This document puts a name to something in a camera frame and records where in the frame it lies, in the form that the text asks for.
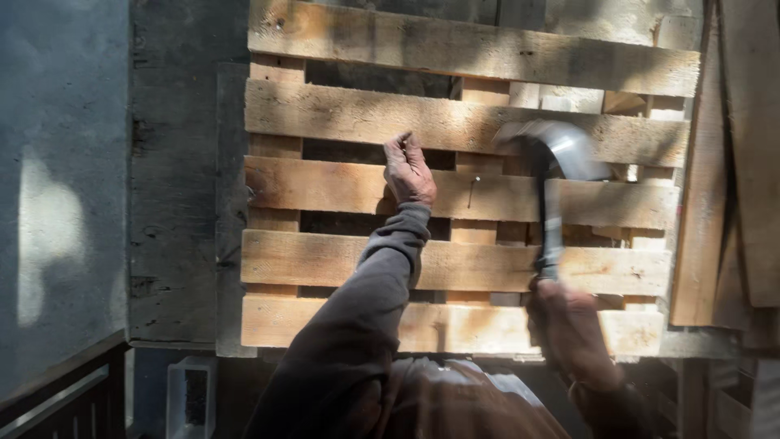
gray wall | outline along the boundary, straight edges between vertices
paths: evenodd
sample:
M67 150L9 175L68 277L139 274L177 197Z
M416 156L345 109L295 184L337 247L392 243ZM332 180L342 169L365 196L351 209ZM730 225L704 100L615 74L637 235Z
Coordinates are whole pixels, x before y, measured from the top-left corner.
M125 326L127 0L0 13L0 398Z

wooden pallet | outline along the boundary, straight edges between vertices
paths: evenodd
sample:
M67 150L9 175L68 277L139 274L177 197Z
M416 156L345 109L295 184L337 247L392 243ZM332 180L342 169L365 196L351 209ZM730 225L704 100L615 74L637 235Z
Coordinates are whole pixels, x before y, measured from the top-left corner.
M302 137L380 144L413 130L425 148L456 152L455 169L434 171L433 216L452 221L451 239L429 241L417 284L446 291L446 300L409 305L399 331L403 352L539 355L524 308L491 304L501 302L497 295L528 291L537 254L533 181L516 157L491 147L504 122L569 121L590 133L605 162L651 169L686 162L686 121L518 108L510 91L543 83L692 97L698 52L274 0L251 2L249 48L246 129L252 137L244 169L250 211L241 265L246 346L287 347L324 302L298 297L299 286L338 287L367 242L301 233L301 211L389 215L395 203L382 166L302 160ZM461 100L306 84L305 59L462 77L453 93ZM559 184L567 230L675 229L677 187ZM586 244L567 246L563 280L613 297L668 295L672 252L613 248L608 238ZM606 309L600 319L613 354L658 354L661 312Z

hand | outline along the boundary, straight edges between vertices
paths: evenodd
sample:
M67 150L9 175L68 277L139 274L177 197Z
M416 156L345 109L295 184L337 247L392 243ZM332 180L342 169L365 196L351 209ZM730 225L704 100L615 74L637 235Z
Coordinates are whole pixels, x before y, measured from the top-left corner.
M574 380L594 391L617 390L623 371L609 358L596 298L584 291L568 288L551 279L531 283L534 296L528 313L534 330L546 328L541 335L555 360Z
M395 200L414 202L433 207L436 199L436 183L417 136L411 132L398 134L385 142L385 180L395 195Z

hammer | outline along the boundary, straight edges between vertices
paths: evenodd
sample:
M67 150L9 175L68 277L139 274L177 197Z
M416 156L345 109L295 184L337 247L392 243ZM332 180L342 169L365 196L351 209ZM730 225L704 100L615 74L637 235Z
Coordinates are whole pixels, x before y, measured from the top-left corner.
M593 160L590 136L571 123L557 120L535 120L506 123L493 138L497 147L524 152L531 161L536 177L539 222L542 226L541 249L534 262L537 279L558 280L558 261L563 253L558 185L552 171L560 167L569 180L604 180L609 168Z

wood grain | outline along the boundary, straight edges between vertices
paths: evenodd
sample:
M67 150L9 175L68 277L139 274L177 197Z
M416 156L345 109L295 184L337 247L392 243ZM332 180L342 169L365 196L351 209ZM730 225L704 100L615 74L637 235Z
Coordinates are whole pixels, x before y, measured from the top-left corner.
M249 76L250 79L303 83L305 69L305 59L253 53ZM248 150L252 155L300 159L303 153L303 139L250 133ZM246 223L248 227L256 229L294 232L300 227L300 211L250 207ZM298 287L292 285L261 284L249 286L249 289L258 293L298 295Z
M721 0L734 164L753 306L780 306L780 29L774 0Z
M245 230L241 281L339 287L352 274L367 237ZM538 247L429 241L416 288L455 291L528 291ZM598 294L663 296L669 252L569 247L561 278Z
M462 88L460 99L485 105L509 105L509 82L465 77L459 82ZM478 173L500 175L504 170L504 157L500 155L455 153L457 173ZM479 184L474 177L473 186ZM450 221L449 240L471 244L495 244L498 233L497 221L475 219L453 219ZM447 291L447 303L490 305L490 291Z
M711 8L704 39L704 71L693 114L682 200L671 324L713 323L726 203L726 148L720 25Z
M683 167L690 123L553 112L376 91L249 79L246 129L254 133L380 144L414 131L425 148L507 154L491 140L506 122L555 119L594 139L603 162Z
M454 76L693 97L699 54L312 3L253 0L249 49Z
M286 348L325 299L248 294L243 302L242 344ZM604 339L613 355L658 354L659 312L601 311ZM411 303L399 325L401 352L540 354L531 346L525 309L510 306Z
M245 157L250 205L274 209L392 214L384 166ZM433 216L461 220L538 221L532 177L432 171L438 187ZM679 189L560 180L565 223L673 227Z

